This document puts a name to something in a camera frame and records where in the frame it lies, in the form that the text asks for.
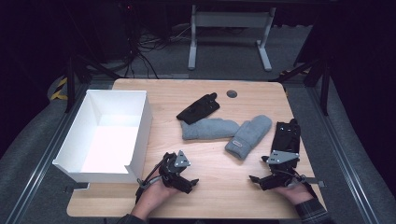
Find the grey mitten with label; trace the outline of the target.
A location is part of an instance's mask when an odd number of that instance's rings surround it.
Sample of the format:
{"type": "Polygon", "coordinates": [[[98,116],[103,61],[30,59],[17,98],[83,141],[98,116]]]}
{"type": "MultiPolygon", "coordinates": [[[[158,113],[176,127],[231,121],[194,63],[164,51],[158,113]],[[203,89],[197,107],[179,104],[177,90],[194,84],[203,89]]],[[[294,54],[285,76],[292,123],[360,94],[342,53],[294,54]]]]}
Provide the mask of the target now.
{"type": "Polygon", "coordinates": [[[271,127],[272,121],[264,115],[247,120],[225,146],[225,150],[238,160],[243,161],[250,151],[260,143],[271,127]]]}

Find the black tripod stand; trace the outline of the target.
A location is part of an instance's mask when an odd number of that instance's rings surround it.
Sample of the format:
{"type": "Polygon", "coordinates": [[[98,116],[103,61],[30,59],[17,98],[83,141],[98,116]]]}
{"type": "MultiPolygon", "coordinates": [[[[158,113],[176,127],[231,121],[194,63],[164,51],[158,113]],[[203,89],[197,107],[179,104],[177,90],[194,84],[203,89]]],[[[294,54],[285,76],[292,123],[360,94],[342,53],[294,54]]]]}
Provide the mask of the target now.
{"type": "Polygon", "coordinates": [[[75,77],[77,77],[82,84],[89,84],[92,80],[91,72],[87,68],[88,65],[98,70],[101,74],[105,74],[106,76],[112,78],[113,80],[120,78],[119,75],[105,68],[96,61],[93,61],[81,55],[71,56],[67,64],[67,73],[66,73],[66,77],[67,77],[67,107],[65,110],[66,113],[71,111],[76,101],[75,77]]]}
{"type": "Polygon", "coordinates": [[[303,81],[304,85],[314,88],[321,81],[319,106],[324,116],[328,115],[328,94],[330,88],[330,62],[327,58],[315,59],[304,63],[291,71],[285,71],[281,76],[270,79],[270,82],[283,83],[284,81],[301,74],[308,70],[303,81]]]}

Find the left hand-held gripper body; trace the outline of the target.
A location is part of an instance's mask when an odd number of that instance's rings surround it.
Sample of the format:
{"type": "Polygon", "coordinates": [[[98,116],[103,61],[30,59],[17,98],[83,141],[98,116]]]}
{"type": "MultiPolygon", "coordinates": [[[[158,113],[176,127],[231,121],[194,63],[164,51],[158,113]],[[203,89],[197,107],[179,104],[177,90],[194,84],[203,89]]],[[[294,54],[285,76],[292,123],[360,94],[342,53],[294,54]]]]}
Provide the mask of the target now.
{"type": "Polygon", "coordinates": [[[190,165],[191,163],[182,150],[178,153],[166,152],[159,170],[165,186],[168,188],[190,188],[191,182],[180,175],[190,165]]]}

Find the plain grey mitten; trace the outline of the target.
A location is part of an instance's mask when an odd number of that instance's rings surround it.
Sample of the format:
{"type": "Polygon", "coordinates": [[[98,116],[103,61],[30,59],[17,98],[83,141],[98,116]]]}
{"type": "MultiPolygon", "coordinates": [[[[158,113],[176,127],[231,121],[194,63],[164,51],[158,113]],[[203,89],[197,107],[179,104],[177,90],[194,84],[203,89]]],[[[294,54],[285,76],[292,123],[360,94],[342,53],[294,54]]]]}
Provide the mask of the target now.
{"type": "Polygon", "coordinates": [[[239,125],[229,119],[200,119],[193,124],[180,122],[183,140],[212,140],[233,137],[239,125]]]}

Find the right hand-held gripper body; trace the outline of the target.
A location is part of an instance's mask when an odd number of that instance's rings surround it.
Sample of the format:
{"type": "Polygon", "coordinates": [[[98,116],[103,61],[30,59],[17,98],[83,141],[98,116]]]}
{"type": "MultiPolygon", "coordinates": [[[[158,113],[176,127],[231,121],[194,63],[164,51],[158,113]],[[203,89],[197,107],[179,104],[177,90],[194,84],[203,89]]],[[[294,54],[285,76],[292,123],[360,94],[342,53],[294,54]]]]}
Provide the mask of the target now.
{"type": "Polygon", "coordinates": [[[295,168],[300,160],[299,153],[273,150],[269,156],[262,156],[262,160],[268,165],[272,173],[267,176],[267,182],[286,187],[294,177],[298,176],[295,168]]]}

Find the person's left hand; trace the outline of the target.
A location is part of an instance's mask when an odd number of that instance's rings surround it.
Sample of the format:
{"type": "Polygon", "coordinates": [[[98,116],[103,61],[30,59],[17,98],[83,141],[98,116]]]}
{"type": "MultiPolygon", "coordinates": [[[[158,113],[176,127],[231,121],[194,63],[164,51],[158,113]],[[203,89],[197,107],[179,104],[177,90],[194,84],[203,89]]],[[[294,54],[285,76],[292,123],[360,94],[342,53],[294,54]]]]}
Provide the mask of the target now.
{"type": "Polygon", "coordinates": [[[161,180],[157,181],[142,193],[131,215],[147,220],[151,212],[176,194],[178,194],[177,189],[168,188],[161,180]]]}

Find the black glove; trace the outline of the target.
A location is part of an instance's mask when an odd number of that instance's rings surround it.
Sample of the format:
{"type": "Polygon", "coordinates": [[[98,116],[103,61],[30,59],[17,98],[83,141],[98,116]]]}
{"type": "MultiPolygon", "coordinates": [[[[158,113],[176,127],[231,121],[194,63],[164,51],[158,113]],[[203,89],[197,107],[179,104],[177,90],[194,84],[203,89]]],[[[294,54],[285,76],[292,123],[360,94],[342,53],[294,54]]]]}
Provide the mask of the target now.
{"type": "Polygon", "coordinates": [[[215,92],[202,96],[181,111],[177,115],[177,119],[185,121],[187,124],[193,124],[200,119],[206,118],[219,109],[216,98],[217,94],[215,92]]]}
{"type": "Polygon", "coordinates": [[[300,152],[301,127],[296,119],[289,123],[278,122],[271,150],[290,153],[300,152]]]}

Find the person's right hand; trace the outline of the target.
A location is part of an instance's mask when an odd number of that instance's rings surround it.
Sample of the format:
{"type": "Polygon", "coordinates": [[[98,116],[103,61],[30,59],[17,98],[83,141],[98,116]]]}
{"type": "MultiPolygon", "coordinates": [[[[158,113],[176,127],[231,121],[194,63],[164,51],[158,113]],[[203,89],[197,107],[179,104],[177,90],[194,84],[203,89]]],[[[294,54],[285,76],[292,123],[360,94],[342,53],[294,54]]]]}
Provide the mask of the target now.
{"type": "Polygon", "coordinates": [[[301,183],[291,187],[277,187],[274,188],[274,192],[285,197],[293,205],[304,203],[313,199],[311,193],[301,183]]]}

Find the yellow and black tape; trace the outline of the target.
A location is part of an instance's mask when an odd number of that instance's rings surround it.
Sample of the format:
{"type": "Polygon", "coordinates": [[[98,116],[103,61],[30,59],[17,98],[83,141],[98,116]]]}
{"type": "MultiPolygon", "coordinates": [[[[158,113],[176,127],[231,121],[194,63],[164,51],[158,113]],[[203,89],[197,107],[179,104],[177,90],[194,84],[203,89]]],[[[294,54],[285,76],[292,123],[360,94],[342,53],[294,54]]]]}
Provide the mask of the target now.
{"type": "Polygon", "coordinates": [[[55,100],[55,99],[67,100],[68,99],[67,95],[63,94],[63,89],[66,86],[66,83],[67,83],[66,77],[64,77],[60,80],[54,93],[50,97],[51,100],[55,100]]]}

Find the white desk frame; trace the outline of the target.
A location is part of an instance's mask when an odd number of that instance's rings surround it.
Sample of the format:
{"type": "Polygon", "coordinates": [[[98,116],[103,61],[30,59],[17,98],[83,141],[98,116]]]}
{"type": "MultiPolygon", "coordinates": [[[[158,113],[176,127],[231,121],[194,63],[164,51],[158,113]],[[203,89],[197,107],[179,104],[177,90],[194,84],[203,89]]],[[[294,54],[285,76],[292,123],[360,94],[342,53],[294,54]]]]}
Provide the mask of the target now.
{"type": "Polygon", "coordinates": [[[209,12],[200,11],[198,6],[191,7],[191,44],[188,69],[194,70],[197,54],[197,27],[237,27],[262,28],[262,38],[256,41],[264,70],[270,72],[272,65],[266,52],[266,42],[275,18],[276,8],[271,7],[267,12],[209,12]]]}

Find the white box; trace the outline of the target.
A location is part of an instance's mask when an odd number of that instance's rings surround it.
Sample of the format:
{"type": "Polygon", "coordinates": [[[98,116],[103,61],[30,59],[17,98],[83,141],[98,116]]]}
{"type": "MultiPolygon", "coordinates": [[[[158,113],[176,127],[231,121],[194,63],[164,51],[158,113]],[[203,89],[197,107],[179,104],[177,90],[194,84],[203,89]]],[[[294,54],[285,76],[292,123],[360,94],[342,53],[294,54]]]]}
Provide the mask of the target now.
{"type": "Polygon", "coordinates": [[[135,183],[151,122],[146,91],[88,90],[52,164],[81,183],[135,183]]]}

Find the aluminium frame rail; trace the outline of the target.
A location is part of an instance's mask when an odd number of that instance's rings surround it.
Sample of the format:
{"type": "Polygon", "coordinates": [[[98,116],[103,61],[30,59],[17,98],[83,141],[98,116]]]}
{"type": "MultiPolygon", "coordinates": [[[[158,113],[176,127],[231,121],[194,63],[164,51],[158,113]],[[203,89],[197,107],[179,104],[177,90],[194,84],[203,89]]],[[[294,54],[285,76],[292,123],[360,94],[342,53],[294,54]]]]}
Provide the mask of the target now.
{"type": "Polygon", "coordinates": [[[71,110],[51,100],[17,136],[0,159],[0,224],[69,223],[66,206],[74,181],[52,165],[84,98],[76,86],[71,110]]]}
{"type": "Polygon", "coordinates": [[[358,206],[361,216],[365,224],[378,224],[378,218],[375,211],[369,202],[366,193],[363,190],[361,180],[352,166],[347,154],[344,152],[344,147],[336,133],[332,121],[322,111],[320,100],[317,91],[314,88],[306,88],[307,94],[314,104],[314,108],[318,113],[320,122],[324,126],[327,136],[330,138],[332,151],[335,159],[337,160],[340,169],[344,175],[348,188],[358,206]]]}

